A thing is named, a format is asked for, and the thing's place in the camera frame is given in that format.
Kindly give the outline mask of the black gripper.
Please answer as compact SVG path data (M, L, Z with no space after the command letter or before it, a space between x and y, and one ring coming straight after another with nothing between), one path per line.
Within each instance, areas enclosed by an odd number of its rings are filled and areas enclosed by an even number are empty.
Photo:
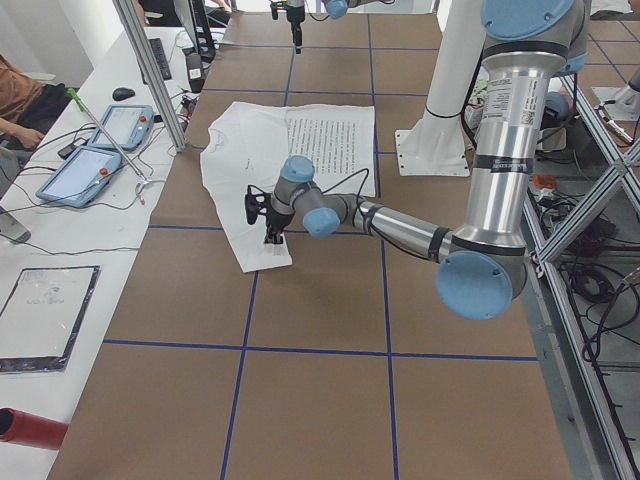
M290 224L290 215L276 210L269 210L266 214L265 244L283 244L284 229Z
M300 54L303 44L302 23L305 21L305 1L286 0L285 10L291 28L295 53Z

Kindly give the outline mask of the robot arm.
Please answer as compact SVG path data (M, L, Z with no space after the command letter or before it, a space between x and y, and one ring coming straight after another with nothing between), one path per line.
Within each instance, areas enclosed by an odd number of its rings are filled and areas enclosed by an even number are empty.
M433 221L361 192L322 190L314 167L288 158L274 188L249 187L246 218L266 222L279 244L299 219L315 238L348 225L437 264L435 287L454 313L489 320L527 282L521 216L550 80L584 62L586 1L456 1L452 4L422 118L397 132L398 167L424 177Z
M325 9L325 16L318 18L311 12L307 12L306 2L303 0L286 0L286 1L271 1L270 12L274 21L279 18L279 13L283 12L286 16L286 20L290 24L292 43L294 46L294 52L300 54L303 48L303 33L302 24L306 20L306 16L318 22L323 22L329 18L339 19L343 17L350 9L369 4L369 1L360 0L322 0L321 4Z

